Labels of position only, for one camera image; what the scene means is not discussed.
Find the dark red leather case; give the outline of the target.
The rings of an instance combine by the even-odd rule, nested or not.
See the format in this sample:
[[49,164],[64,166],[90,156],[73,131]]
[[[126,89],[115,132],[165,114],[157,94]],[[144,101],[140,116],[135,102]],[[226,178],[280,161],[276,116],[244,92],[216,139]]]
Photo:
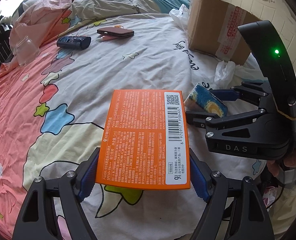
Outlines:
[[108,35],[113,37],[131,37],[134,35],[134,31],[130,29],[124,29],[119,27],[105,27],[97,29],[97,33],[100,35]]

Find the small pink tube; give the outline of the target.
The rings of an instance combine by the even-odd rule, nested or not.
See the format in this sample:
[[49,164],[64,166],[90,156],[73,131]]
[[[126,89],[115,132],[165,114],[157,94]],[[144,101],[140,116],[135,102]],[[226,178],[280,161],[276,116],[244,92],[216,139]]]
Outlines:
[[103,35],[101,37],[98,37],[96,39],[96,42],[104,42],[104,41],[110,41],[110,40],[116,40],[118,37],[116,36],[109,36],[109,35]]

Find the white plastic bag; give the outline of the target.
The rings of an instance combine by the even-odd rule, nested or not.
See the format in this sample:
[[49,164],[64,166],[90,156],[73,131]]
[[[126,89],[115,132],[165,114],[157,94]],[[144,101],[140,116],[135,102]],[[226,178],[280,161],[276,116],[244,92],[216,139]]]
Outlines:
[[[179,28],[188,32],[188,17],[189,17],[189,8],[187,8],[184,4],[181,5],[179,9],[172,9],[169,12],[169,15],[175,22]],[[193,70],[197,70],[198,66],[192,61],[193,55],[190,53],[190,49],[185,49],[182,45],[183,42],[179,42],[180,49],[188,55],[190,60],[190,68]],[[214,82],[220,88],[226,88],[230,81],[233,78],[233,75],[237,68],[241,67],[242,65],[235,64],[233,61],[223,61],[219,60],[215,68],[215,75],[214,75]]]

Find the light pink cloth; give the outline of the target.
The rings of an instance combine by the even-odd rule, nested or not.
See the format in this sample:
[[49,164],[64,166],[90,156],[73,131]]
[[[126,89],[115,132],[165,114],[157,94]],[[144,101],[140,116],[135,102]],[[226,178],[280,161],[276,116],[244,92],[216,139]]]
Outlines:
[[37,0],[15,21],[9,37],[13,55],[17,45],[28,37],[36,47],[45,41],[55,22],[70,7],[72,0]]

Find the brown cardboard box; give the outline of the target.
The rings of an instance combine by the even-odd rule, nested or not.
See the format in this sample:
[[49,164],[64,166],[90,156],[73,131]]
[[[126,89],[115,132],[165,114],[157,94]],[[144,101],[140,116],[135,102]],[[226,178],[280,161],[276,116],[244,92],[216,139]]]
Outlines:
[[190,0],[188,47],[219,60],[243,65],[251,50],[238,26],[258,20],[245,9],[222,0]]

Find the starry night print box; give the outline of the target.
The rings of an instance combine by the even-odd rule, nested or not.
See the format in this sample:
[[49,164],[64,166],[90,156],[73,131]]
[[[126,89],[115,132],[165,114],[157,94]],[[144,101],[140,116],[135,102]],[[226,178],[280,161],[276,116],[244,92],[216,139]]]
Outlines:
[[185,99],[184,105],[190,111],[213,113],[220,118],[228,114],[227,106],[211,91],[207,90],[199,83],[195,85]]

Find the cartoon star print duvet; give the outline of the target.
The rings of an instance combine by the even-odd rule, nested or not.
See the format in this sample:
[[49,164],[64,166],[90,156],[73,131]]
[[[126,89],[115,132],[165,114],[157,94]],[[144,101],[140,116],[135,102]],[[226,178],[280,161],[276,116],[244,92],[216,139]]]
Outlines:
[[[169,11],[189,0],[72,0],[38,57],[0,67],[0,235],[11,239],[37,176],[58,178],[100,146],[116,89],[216,88],[214,57],[190,51]],[[131,37],[96,42],[97,29],[122,25]],[[91,37],[87,49],[57,46],[63,36]]]

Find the dark blue shampoo bottle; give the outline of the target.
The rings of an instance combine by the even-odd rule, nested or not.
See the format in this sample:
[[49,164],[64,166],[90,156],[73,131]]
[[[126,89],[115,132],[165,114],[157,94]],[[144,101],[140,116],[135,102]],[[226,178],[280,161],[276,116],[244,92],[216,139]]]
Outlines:
[[87,49],[91,44],[91,37],[87,36],[63,36],[57,40],[57,46],[64,49]]

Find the clear plastic container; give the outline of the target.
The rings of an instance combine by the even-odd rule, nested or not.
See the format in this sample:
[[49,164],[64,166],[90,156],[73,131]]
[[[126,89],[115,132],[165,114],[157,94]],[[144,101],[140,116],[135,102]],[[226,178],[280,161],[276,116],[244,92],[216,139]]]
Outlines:
[[25,66],[31,63],[39,55],[39,47],[28,36],[25,36],[17,43],[15,49],[19,66]]

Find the orange carton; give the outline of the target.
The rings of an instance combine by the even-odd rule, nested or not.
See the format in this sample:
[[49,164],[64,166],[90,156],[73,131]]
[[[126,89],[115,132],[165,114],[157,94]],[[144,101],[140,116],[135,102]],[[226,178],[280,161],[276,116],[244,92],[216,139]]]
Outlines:
[[113,92],[95,181],[138,190],[190,188],[188,128],[180,90]]

